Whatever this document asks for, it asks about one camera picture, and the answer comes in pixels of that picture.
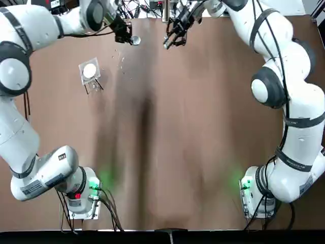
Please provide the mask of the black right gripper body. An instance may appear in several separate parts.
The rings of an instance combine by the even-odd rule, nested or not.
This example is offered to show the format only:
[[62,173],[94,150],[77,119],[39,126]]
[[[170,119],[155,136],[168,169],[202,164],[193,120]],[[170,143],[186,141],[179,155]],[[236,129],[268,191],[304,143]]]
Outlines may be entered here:
[[189,9],[183,9],[175,19],[175,27],[187,31],[194,23],[193,14]]

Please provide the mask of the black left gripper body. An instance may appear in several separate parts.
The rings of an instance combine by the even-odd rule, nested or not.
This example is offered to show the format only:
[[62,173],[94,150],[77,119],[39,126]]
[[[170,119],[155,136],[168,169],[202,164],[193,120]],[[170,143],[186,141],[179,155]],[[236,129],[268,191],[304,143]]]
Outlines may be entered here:
[[127,37],[126,23],[119,15],[117,15],[111,23],[111,30],[117,38]]

